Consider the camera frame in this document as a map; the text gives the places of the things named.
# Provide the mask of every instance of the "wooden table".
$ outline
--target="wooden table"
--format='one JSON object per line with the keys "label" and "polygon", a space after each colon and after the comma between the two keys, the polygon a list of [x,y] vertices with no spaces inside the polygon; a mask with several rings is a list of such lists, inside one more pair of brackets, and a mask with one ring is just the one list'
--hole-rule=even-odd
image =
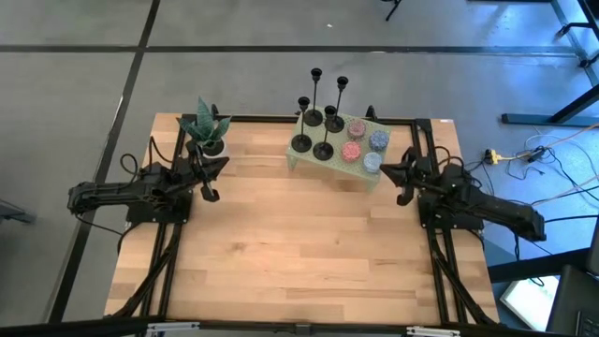
{"label": "wooden table", "polygon": [[[179,116],[158,113],[153,123],[166,157],[174,151]],[[453,122],[431,122],[435,144],[460,155]],[[183,225],[168,318],[439,324],[416,203],[397,206],[399,190],[387,178],[367,194],[362,180],[314,164],[300,162],[289,171],[285,150],[293,126],[231,123],[230,161],[212,185],[221,200],[209,203],[197,195]],[[409,127],[392,126],[386,161],[399,162],[411,144]],[[106,314],[121,308],[145,277],[156,229],[142,224],[124,239]],[[497,320],[480,241],[465,230],[454,230],[453,237],[461,280]],[[151,313],[157,312],[161,282]]]}

